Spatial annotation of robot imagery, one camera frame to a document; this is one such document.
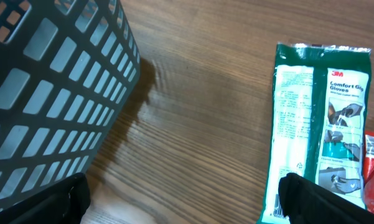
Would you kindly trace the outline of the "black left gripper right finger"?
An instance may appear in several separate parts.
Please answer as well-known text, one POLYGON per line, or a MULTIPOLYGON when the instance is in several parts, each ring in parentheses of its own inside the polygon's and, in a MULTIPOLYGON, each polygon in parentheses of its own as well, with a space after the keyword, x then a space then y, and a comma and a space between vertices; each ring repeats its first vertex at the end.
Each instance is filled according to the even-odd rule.
POLYGON ((291 224, 374 224, 374 214, 295 173, 278 186, 282 215, 291 224))

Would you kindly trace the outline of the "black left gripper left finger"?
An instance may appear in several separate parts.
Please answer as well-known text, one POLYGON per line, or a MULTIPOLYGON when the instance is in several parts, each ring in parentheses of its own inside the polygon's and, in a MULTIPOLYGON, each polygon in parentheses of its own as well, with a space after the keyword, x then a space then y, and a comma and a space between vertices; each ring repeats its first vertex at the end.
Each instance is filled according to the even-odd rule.
POLYGON ((91 204, 84 173, 76 173, 0 212, 0 224, 81 223, 91 204))

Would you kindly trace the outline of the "red sachet packet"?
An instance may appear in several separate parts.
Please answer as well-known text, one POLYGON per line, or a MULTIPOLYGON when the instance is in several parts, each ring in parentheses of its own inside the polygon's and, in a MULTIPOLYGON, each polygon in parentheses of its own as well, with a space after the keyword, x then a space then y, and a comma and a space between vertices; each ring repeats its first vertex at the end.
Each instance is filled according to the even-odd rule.
POLYGON ((363 177, 368 182, 374 170, 374 131, 365 131, 363 177))

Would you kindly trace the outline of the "green 3M glove packet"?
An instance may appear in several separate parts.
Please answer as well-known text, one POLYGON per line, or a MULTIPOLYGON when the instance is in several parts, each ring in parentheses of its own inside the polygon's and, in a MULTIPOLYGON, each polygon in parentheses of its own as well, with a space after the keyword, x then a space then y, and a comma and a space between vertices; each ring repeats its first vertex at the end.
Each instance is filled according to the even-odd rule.
POLYGON ((287 223, 279 181, 292 172, 358 207, 371 50, 338 45, 276 47, 268 179, 260 223, 287 223))

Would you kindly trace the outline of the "grey plastic basket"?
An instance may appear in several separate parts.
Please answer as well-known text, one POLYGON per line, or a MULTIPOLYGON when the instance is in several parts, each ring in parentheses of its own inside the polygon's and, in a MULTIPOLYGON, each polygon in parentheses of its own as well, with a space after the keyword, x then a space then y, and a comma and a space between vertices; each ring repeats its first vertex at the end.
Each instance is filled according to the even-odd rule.
POLYGON ((140 70, 120 0, 0 0, 0 212, 86 172, 140 70))

